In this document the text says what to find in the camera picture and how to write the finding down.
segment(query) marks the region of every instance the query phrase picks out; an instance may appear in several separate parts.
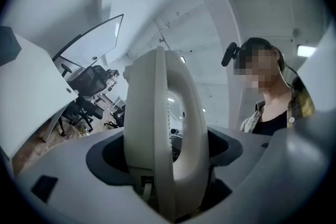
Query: white plastic panel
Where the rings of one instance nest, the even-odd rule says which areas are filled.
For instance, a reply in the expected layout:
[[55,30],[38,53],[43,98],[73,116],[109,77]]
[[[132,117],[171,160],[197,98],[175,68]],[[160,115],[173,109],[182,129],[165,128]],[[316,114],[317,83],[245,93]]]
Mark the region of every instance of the white plastic panel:
[[298,72],[318,111],[330,111],[336,108],[335,40],[335,23],[332,22],[315,53],[306,60]]
[[78,97],[45,50],[17,34],[15,37],[22,49],[15,60],[0,67],[0,146],[8,158]]
[[181,153],[173,164],[178,215],[194,211],[203,200],[208,178],[208,136],[202,104],[190,73],[175,53],[166,51],[165,59],[168,89],[179,97],[185,112]]

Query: plaid shirt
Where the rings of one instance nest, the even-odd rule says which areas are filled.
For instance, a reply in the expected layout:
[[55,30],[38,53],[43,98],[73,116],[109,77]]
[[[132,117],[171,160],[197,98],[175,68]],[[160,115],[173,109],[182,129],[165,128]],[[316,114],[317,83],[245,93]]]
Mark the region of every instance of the plaid shirt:
[[[305,118],[314,113],[315,107],[307,89],[301,79],[296,76],[291,85],[291,98],[287,108],[287,128],[292,126],[296,119]],[[240,127],[241,132],[252,133],[262,112],[260,109],[265,105],[265,101],[256,103],[255,113],[245,119]]]

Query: white robot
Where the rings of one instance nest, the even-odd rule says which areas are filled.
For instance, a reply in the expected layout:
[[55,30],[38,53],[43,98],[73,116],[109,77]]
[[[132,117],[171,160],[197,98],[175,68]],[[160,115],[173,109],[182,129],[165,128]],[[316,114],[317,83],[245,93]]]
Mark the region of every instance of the white robot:
[[[129,83],[124,128],[56,146],[18,175],[17,186],[54,223],[284,219],[312,195],[332,161],[335,40],[333,23],[298,71],[316,113],[272,137],[207,127],[194,82],[179,57],[161,47],[149,51],[124,72]],[[184,111],[175,162],[168,90]]]

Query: black top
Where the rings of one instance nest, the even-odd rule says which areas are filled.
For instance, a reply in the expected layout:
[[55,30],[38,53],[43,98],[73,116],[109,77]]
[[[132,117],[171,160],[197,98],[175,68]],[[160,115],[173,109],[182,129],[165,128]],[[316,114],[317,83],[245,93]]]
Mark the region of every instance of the black top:
[[273,135],[279,129],[287,128],[287,111],[270,121],[257,122],[253,133]]

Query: black office chair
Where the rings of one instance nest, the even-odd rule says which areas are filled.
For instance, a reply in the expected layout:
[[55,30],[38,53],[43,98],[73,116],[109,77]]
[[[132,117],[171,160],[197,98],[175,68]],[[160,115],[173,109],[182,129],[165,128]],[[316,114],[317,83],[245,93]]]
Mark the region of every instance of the black office chair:
[[[62,64],[62,67],[65,69],[62,74],[63,77],[67,72],[71,72],[65,64]],[[92,97],[107,87],[104,82],[107,76],[107,72],[101,66],[93,66],[85,69],[74,80],[68,81],[70,87],[78,91],[76,102],[71,102],[62,113],[62,116],[67,118],[70,124],[76,125],[80,120],[84,119],[90,127],[89,132],[91,132],[93,130],[91,125],[93,119],[91,117],[102,119],[103,109],[88,101],[87,97]],[[58,122],[62,129],[61,135],[65,136],[61,117]]]

